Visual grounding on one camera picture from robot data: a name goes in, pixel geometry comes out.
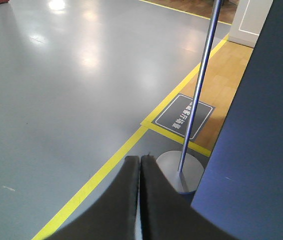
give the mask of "white wall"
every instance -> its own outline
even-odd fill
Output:
[[[229,41],[254,47],[273,0],[240,0]]]

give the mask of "stanchion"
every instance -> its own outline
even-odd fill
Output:
[[[181,151],[168,151],[160,155],[156,162],[161,171],[180,194],[189,194],[196,191],[200,179],[203,175],[204,168],[201,163],[192,155],[187,153],[188,143],[192,132],[195,113],[200,98],[205,72],[212,49],[215,30],[218,23],[218,17],[221,11],[223,0],[215,0],[212,8],[210,24],[205,41],[201,64],[199,68],[197,84],[192,101],[192,107],[188,118],[187,129]]]

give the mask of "black floor sign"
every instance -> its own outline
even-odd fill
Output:
[[[192,104],[192,98],[183,94],[178,94],[153,123],[184,137]],[[191,129],[191,140],[195,139],[199,131],[205,125],[209,116],[212,114],[213,110],[213,106],[201,101],[198,102],[195,119]]]

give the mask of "wooden floor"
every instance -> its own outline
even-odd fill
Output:
[[[194,141],[199,146],[213,150],[252,52],[253,48],[228,41],[209,60],[200,101],[215,109]],[[180,93],[193,97],[197,76]]]
[[[206,18],[211,17],[214,0],[147,0],[165,7],[181,10]],[[231,24],[237,10],[239,0],[225,0],[221,7],[219,20]]]

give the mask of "yellow floor line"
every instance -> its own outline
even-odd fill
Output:
[[[201,16],[201,15],[198,15],[198,14],[195,14],[195,13],[191,13],[191,12],[188,12],[188,11],[179,10],[179,9],[176,9],[176,8],[172,8],[172,7],[169,7],[169,6],[161,5],[161,4],[158,4],[158,3],[151,2],[151,1],[147,1],[147,0],[139,0],[139,1],[144,2],[144,3],[148,3],[148,4],[152,4],[152,5],[156,5],[156,6],[165,8],[165,9],[174,10],[174,11],[177,11],[177,12],[180,12],[180,13],[193,15],[193,16],[196,16],[196,17],[199,17],[199,18],[202,18],[202,19],[208,19],[208,20],[210,20],[210,18],[209,18],[209,17],[206,17],[206,16]],[[229,25],[229,26],[232,25],[232,24],[230,24],[230,23],[228,23],[228,22],[224,22],[224,21],[218,21],[218,22],[221,23],[221,24]]]
[[[211,51],[212,57],[227,41],[228,35]],[[78,192],[56,213],[54,217],[31,239],[43,240],[53,234],[66,219],[78,208],[78,206],[88,197],[98,184],[110,173],[110,171],[120,162],[121,159],[132,149],[132,147],[142,138],[148,129],[152,129],[176,142],[183,143],[181,136],[175,135],[161,127],[151,123],[156,116],[167,106],[167,104],[182,90],[182,88],[198,73],[200,64],[197,65],[181,83],[145,118],[142,126],[121,146],[121,148],[78,190]],[[203,155],[209,157],[210,151],[193,143],[189,147]]]
[[[209,58],[212,58],[219,49],[227,42],[229,35],[227,34],[210,52]],[[142,126],[145,126],[171,140],[174,140],[178,143],[183,144],[184,138],[174,134],[160,126],[157,126],[152,123],[152,121],[164,110],[164,108],[181,92],[181,90],[193,79],[193,77],[198,74],[200,70],[201,64],[198,64],[165,98],[164,100],[157,106],[155,109],[141,122]],[[204,156],[209,157],[211,155],[211,151],[195,144],[194,142],[189,142],[188,147],[203,154]]]
[[[141,122],[141,125],[149,128],[149,129],[151,129],[153,131],[155,131],[156,133],[159,133],[159,134],[165,136],[166,138],[174,140],[177,143],[180,143],[180,144],[184,143],[184,138],[182,136],[179,136],[179,135],[177,135],[177,134],[175,134],[175,133],[173,133],[171,131],[168,131],[168,130],[166,130],[166,129],[164,129],[164,128],[156,125],[156,124],[153,124],[151,122],[148,122],[148,121],[144,120],[144,121]],[[208,157],[208,158],[211,156],[211,153],[212,153],[208,149],[206,149],[206,148],[204,148],[202,146],[199,146],[196,143],[191,142],[191,141],[188,143],[188,147],[190,149],[192,149],[192,150],[194,150],[194,151],[196,151],[196,152],[198,152],[198,153]]]
[[[209,58],[227,42],[228,34],[211,50]],[[144,119],[144,121],[152,122],[164,108],[180,93],[180,91],[198,74],[201,64],[198,64],[165,98],[164,100]]]
[[[56,213],[56,215],[32,238],[42,240],[53,234],[85,200],[85,198],[98,186],[108,173],[120,162],[121,159],[147,132],[145,126],[141,126],[126,143],[95,173],[91,179]]]

